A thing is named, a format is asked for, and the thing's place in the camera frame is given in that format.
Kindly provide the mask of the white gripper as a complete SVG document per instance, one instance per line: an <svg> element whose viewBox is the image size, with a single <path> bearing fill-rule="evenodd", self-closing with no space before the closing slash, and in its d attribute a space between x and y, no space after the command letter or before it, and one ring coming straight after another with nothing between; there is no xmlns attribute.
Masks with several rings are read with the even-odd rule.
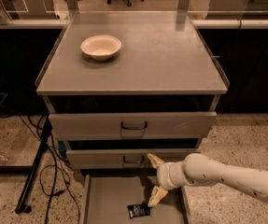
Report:
<svg viewBox="0 0 268 224"><path fill-rule="evenodd" d="M167 194L167 190L177 189L191 185L191 179L185 174L185 163L164 162L158 156L148 153L148 159L153 168L157 170L157 180L160 186L155 186L148 200L148 207L156 206Z"/></svg>

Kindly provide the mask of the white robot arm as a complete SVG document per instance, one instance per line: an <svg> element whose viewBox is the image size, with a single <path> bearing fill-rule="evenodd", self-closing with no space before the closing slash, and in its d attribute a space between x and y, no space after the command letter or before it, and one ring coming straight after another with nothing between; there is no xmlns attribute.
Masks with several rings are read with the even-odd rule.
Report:
<svg viewBox="0 0 268 224"><path fill-rule="evenodd" d="M156 206L169 190L217 183L268 203L268 171L223 164L200 153L177 162L166 162L154 154L148 154L148 158L157 170L158 182L151 192L149 207Z"/></svg>

